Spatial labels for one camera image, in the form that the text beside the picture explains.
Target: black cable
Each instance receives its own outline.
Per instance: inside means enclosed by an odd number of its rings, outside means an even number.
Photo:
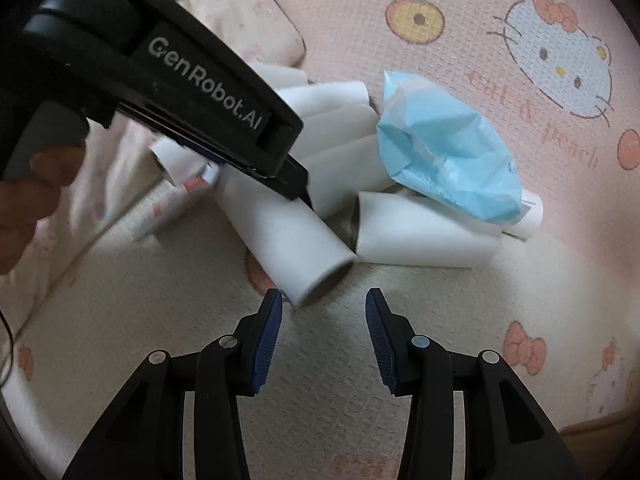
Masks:
[[[2,320],[2,324],[4,325],[4,329],[6,330],[6,333],[9,336],[9,345],[11,345],[11,350],[10,350],[10,354],[9,354],[9,359],[10,359],[9,360],[9,369],[7,370],[6,376],[4,378],[0,379],[0,390],[1,390],[2,388],[4,388],[5,384],[7,384],[8,380],[9,380],[9,377],[11,377],[11,372],[14,370],[15,339],[14,339],[14,333],[11,332],[11,327],[7,323],[7,320],[4,317],[4,314],[2,313],[2,310],[0,310],[0,320]],[[0,373],[2,373],[2,369],[4,368],[4,364],[5,363],[6,363],[6,358],[2,360],[2,364],[0,365]]]

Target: white paper tube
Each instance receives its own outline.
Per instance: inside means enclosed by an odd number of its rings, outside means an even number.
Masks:
[[[505,233],[527,240],[533,236],[533,233],[542,224],[544,209],[540,195],[536,195],[526,189],[522,190],[522,206],[529,208],[522,220],[514,225],[504,224],[502,230]]]
[[[304,70],[289,66],[271,65],[256,61],[249,66],[271,87],[275,89],[308,84]]]
[[[308,191],[320,218],[350,206],[359,191],[380,191],[394,184],[380,160],[378,137],[368,136],[303,158]]]
[[[352,140],[375,135],[378,114],[369,105],[351,105],[305,119],[290,154],[300,160]]]
[[[133,226],[131,232],[133,241],[142,240],[142,238],[167,227],[180,217],[200,197],[213,188],[219,174],[220,167],[210,163],[201,176],[191,178],[182,186],[169,188],[162,193]]]
[[[235,168],[222,171],[216,198],[255,259],[293,304],[330,290],[355,260],[302,200],[286,200]]]
[[[156,162],[164,177],[174,186],[181,186],[190,178],[199,175],[207,165],[207,159],[184,148],[177,142],[162,137],[151,145]]]
[[[477,267],[500,248],[500,226],[422,196],[361,192],[354,224],[363,262]]]
[[[349,105],[369,104],[367,87],[361,81],[283,88],[278,94],[303,119]]]

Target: orange bow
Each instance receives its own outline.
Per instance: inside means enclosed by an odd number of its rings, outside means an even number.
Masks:
[[[513,321],[504,337],[502,356],[509,366],[523,365],[529,375],[542,370],[546,359],[546,343],[539,337],[531,339],[518,321]]]
[[[607,346],[602,351],[602,369],[606,371],[607,368],[609,368],[615,360],[616,360],[616,340],[612,339],[611,342],[609,343],[609,346]]]
[[[578,16],[566,3],[554,3],[553,0],[533,0],[538,16],[548,25],[561,23],[562,30],[575,32],[578,30]]]

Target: blue plastic bag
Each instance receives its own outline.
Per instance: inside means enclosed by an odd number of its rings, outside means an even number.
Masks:
[[[384,93],[378,143],[393,180],[486,222],[520,215],[516,161],[481,114],[415,74],[385,72]]]

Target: blue gripper pad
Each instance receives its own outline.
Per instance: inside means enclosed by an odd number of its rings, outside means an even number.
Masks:
[[[254,395],[260,392],[260,388],[267,381],[281,322],[282,295],[277,293],[273,298],[273,303],[271,303],[270,312],[264,322],[264,328],[254,353],[254,370],[251,377],[251,389]]]

